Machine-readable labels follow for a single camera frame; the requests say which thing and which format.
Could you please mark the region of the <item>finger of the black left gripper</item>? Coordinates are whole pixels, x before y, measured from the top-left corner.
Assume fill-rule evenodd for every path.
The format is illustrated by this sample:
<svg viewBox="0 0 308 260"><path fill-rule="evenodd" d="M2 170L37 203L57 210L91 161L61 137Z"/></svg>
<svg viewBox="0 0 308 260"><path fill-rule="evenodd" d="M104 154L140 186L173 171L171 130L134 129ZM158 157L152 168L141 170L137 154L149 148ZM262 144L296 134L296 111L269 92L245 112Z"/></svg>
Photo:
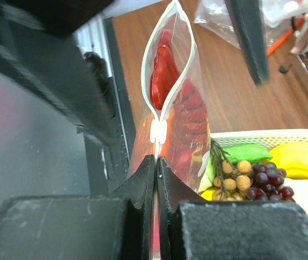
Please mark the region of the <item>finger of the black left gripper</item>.
<svg viewBox="0 0 308 260"><path fill-rule="evenodd" d="M110 1L0 1L0 73L64 115L96 144L117 142L100 83L73 34Z"/></svg>
<svg viewBox="0 0 308 260"><path fill-rule="evenodd" d="M261 86L270 78L263 16L259 1L225 1L233 30L255 85Z"/></svg>

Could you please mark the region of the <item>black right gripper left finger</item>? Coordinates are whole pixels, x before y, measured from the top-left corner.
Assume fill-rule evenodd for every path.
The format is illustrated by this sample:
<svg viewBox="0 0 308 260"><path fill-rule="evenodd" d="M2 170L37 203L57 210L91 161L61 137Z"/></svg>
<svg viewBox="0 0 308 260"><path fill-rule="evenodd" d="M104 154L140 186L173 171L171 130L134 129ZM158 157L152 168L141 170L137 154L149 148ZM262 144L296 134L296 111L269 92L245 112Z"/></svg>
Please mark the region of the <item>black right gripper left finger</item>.
<svg viewBox="0 0 308 260"><path fill-rule="evenodd" d="M0 259L151 259L155 158L108 196L25 196L0 206Z"/></svg>

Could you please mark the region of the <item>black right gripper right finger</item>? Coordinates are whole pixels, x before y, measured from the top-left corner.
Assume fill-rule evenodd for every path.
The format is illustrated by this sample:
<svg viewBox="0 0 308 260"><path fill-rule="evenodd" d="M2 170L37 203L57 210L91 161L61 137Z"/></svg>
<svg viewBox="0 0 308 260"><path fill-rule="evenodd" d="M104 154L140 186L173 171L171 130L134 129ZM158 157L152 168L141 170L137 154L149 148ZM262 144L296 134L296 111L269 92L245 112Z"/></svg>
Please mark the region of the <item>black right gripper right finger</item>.
<svg viewBox="0 0 308 260"><path fill-rule="evenodd" d="M162 259L308 259L308 215L293 202L206 201L157 163Z"/></svg>

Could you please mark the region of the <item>red plastic lobster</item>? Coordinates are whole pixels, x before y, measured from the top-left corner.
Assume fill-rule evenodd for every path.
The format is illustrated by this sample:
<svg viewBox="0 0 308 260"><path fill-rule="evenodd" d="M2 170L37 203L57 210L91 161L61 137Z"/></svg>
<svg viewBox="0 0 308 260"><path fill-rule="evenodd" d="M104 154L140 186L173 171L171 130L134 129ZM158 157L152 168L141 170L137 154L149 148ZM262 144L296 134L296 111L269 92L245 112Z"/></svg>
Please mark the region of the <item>red plastic lobster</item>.
<svg viewBox="0 0 308 260"><path fill-rule="evenodd" d="M164 30L154 59L149 98L162 110L163 103L181 72L174 60L171 34ZM187 183L198 176L204 160L208 160L210 139L206 105L189 79L174 98L167 120L168 132L160 155L165 157L175 174Z"/></svg>

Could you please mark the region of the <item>clear polka dot zip bag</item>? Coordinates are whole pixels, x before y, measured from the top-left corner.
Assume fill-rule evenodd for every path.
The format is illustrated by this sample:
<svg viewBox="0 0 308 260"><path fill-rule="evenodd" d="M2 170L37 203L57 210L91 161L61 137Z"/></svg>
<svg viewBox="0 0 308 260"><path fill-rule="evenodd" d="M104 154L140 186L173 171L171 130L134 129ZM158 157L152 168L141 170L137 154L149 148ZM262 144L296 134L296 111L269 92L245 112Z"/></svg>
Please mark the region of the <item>clear polka dot zip bag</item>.
<svg viewBox="0 0 308 260"><path fill-rule="evenodd" d="M209 160L209 119L198 48L187 14L170 2L145 48L141 65L144 99L129 173L152 154L197 191Z"/></svg>

